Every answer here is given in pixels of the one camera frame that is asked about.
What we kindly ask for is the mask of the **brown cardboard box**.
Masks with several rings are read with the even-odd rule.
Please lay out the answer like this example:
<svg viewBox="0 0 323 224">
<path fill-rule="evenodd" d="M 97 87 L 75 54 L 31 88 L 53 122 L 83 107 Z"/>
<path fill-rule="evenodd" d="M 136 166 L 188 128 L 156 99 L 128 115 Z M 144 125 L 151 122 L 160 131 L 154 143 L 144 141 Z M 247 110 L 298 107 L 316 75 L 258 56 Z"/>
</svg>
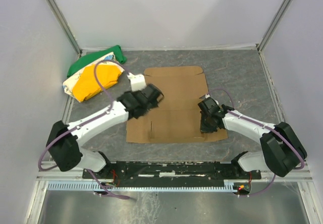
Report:
<svg viewBox="0 0 323 224">
<path fill-rule="evenodd" d="M 129 143 L 203 143 L 227 139 L 226 130 L 200 131 L 198 104 L 208 93 L 200 66 L 155 67 L 144 71 L 146 83 L 155 85 L 164 95 L 157 108 L 131 119 L 126 125 Z"/>
</svg>

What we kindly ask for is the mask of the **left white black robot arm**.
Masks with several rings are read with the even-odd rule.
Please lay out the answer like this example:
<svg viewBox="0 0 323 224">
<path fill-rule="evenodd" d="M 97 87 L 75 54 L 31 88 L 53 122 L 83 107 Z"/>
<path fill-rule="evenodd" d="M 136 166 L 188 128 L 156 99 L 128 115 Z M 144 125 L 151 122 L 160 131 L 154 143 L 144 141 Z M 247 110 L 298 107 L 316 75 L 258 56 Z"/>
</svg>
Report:
<svg viewBox="0 0 323 224">
<path fill-rule="evenodd" d="M 138 91 L 126 91 L 107 107 L 78 121 L 54 123 L 46 149 L 56 167 L 67 172 L 80 167 L 94 173 L 109 173 L 112 164 L 100 151 L 90 151 L 83 145 L 101 132 L 130 119 L 138 119 L 158 107 L 163 93 L 153 84 Z"/>
</svg>

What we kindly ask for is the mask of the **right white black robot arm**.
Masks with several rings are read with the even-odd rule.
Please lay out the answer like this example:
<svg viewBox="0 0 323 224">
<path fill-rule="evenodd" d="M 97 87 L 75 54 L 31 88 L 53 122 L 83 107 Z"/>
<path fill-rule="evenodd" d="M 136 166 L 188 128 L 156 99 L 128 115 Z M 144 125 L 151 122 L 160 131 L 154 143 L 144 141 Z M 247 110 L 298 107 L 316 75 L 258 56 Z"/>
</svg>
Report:
<svg viewBox="0 0 323 224">
<path fill-rule="evenodd" d="M 198 103 L 198 107 L 202 133 L 223 129 L 260 144 L 261 151 L 246 151 L 237 156 L 238 166 L 243 171 L 269 170 L 279 177 L 285 177 L 290 171 L 305 167 L 307 152 L 289 124 L 270 124 L 253 119 L 233 107 L 218 105 L 211 97 Z"/>
</svg>

